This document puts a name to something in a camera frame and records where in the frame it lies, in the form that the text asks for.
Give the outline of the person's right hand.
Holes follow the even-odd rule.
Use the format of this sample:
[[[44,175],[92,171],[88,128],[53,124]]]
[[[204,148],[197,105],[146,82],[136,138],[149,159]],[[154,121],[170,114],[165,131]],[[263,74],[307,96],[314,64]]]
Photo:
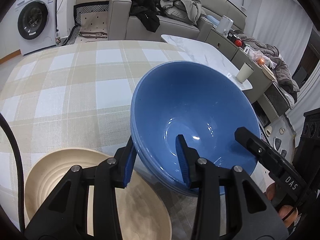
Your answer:
[[[264,192],[264,195],[271,201],[276,196],[276,183],[270,184]],[[284,205],[278,211],[278,215],[283,220],[285,226],[289,228],[289,226],[297,219],[298,210],[290,205]]]

